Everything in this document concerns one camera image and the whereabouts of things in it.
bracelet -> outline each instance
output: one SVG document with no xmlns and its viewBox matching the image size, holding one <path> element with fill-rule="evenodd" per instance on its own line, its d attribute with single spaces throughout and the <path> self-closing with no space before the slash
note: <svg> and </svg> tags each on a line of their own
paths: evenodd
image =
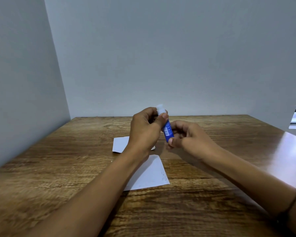
<svg viewBox="0 0 296 237">
<path fill-rule="evenodd" d="M 278 214 L 277 218 L 276 218 L 276 223 L 280 226 L 285 226 L 287 221 L 288 221 L 288 213 L 290 211 L 290 209 L 293 207 L 293 205 L 296 202 L 296 196 L 293 199 L 292 203 L 289 205 L 289 207 L 285 210 L 282 211 Z"/>
</svg>

person's right hand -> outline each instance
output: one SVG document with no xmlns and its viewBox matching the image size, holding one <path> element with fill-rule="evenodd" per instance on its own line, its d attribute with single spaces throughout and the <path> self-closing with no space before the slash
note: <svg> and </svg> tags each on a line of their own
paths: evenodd
<svg viewBox="0 0 296 237">
<path fill-rule="evenodd" d="M 168 150 L 183 148 L 196 158 L 206 159 L 215 156 L 221 149 L 197 123 L 174 121 L 171 128 L 174 138 L 166 144 Z"/>
</svg>

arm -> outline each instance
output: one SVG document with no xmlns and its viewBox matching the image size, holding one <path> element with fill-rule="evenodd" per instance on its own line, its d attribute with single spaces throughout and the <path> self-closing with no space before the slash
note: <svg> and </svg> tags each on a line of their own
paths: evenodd
<svg viewBox="0 0 296 237">
<path fill-rule="evenodd" d="M 296 188 L 219 147 L 198 124 L 174 121 L 171 127 L 175 138 L 169 140 L 168 149 L 182 147 L 234 183 L 273 217 L 286 210 L 296 196 Z M 296 203 L 289 212 L 287 226 L 296 234 Z"/>
<path fill-rule="evenodd" d="M 97 236 L 129 179 L 148 158 L 169 117 L 163 113 L 149 124 L 149 119 L 156 114 L 157 110 L 153 107 L 135 114 L 129 142 L 123 153 L 26 236 Z"/>
</svg>

glue stick cap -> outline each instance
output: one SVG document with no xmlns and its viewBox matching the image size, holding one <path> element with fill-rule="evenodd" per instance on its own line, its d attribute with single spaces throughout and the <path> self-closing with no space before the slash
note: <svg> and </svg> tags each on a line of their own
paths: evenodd
<svg viewBox="0 0 296 237">
<path fill-rule="evenodd" d="M 160 115 L 161 113 L 166 113 L 166 109 L 163 107 L 162 104 L 160 104 L 157 106 L 157 112 L 158 112 L 158 115 Z"/>
</svg>

glue stick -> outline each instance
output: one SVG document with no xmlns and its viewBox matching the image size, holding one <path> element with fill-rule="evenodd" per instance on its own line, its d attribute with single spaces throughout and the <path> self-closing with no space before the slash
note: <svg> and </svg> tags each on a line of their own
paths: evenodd
<svg viewBox="0 0 296 237">
<path fill-rule="evenodd" d="M 166 110 L 163 108 L 163 105 L 160 104 L 157 106 L 157 112 L 158 115 L 161 113 L 166 113 Z M 168 142 L 171 137 L 174 137 L 171 126 L 170 126 L 170 121 L 168 120 L 167 123 L 162 127 L 162 131 L 164 133 L 164 136 L 166 137 L 166 141 Z"/>
</svg>

